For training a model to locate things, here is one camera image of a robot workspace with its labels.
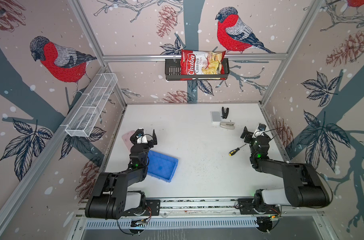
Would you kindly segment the yellow black handled screwdriver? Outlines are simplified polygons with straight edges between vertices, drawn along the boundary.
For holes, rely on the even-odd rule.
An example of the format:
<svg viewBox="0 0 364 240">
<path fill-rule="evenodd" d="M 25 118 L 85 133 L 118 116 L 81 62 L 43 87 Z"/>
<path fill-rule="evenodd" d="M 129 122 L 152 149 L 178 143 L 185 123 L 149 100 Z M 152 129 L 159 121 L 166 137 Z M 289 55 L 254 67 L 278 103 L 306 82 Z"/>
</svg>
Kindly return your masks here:
<svg viewBox="0 0 364 240">
<path fill-rule="evenodd" d="M 238 147 L 238 148 L 236 148 L 236 149 L 234 149 L 234 150 L 231 150 L 230 152 L 229 152 L 229 155 L 230 156 L 234 156 L 237 152 L 239 152 L 239 150 L 241 149 L 241 148 L 243 148 L 244 146 L 246 146 L 246 144 L 244 144 L 244 145 L 242 145 L 242 146 L 240 146 L 240 147 Z"/>
</svg>

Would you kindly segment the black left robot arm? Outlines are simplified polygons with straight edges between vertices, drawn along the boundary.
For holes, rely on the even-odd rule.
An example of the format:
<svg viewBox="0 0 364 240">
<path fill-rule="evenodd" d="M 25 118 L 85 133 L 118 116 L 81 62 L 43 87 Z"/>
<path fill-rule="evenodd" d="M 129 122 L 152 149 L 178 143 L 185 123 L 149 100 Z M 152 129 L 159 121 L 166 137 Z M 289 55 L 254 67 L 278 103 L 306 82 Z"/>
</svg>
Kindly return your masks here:
<svg viewBox="0 0 364 240">
<path fill-rule="evenodd" d="M 122 172 L 104 172 L 98 176 L 85 208 L 87 218 L 118 220 L 126 212 L 141 215 L 151 211 L 145 193 L 129 191 L 128 187 L 145 180 L 150 164 L 148 154 L 158 144 L 157 136 L 155 132 L 149 135 L 144 129 L 137 129 L 130 141 L 133 146 L 128 168 Z"/>
</svg>

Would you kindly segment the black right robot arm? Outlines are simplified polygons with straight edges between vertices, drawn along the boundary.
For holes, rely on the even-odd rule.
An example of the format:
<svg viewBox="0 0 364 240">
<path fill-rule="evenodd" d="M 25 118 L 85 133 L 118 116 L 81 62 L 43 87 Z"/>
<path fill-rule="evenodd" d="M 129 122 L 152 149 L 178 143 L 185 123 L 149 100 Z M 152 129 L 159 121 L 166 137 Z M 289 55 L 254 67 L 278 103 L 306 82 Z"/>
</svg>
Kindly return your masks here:
<svg viewBox="0 0 364 240">
<path fill-rule="evenodd" d="M 324 208 L 332 202 L 318 172 L 310 164 L 285 163 L 270 159 L 268 150 L 272 138 L 265 133 L 266 125 L 259 124 L 254 132 L 244 127 L 240 136 L 250 147 L 250 163 L 259 173 L 283 179 L 283 188 L 257 190 L 254 208 L 262 206 L 292 206 L 296 208 Z"/>
</svg>

